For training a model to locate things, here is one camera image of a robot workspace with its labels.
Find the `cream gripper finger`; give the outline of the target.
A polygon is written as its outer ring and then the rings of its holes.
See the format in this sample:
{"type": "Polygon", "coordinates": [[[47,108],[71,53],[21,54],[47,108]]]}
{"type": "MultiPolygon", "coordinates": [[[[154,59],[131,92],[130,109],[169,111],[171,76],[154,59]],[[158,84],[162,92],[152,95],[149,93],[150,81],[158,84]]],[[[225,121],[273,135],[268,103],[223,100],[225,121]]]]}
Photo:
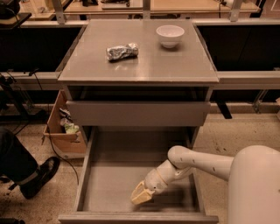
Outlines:
{"type": "Polygon", "coordinates": [[[152,199],[154,190],[150,190],[144,181],[141,181],[130,195],[130,200],[134,205],[140,205],[152,199]]]}

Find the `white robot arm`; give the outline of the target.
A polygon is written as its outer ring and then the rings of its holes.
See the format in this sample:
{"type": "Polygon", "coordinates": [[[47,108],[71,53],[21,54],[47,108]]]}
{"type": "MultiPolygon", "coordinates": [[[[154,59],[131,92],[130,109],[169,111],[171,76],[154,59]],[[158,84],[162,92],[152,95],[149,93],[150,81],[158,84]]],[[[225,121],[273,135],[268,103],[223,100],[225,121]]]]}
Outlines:
{"type": "Polygon", "coordinates": [[[227,224],[280,224],[280,151],[263,145],[248,146],[233,157],[173,146],[137,185],[131,202],[151,200],[192,168],[227,181],[227,224]]]}

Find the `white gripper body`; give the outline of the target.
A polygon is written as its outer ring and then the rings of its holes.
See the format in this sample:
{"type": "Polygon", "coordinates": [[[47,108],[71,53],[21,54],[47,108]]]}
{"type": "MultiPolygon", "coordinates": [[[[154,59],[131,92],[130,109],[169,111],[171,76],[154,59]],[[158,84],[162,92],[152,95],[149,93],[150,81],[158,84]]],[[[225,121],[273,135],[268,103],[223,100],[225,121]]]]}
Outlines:
{"type": "Polygon", "coordinates": [[[179,169],[166,159],[160,166],[152,169],[147,174],[144,179],[144,187],[148,189],[152,195],[157,195],[167,189],[171,182],[183,179],[190,173],[190,167],[179,169]]]}

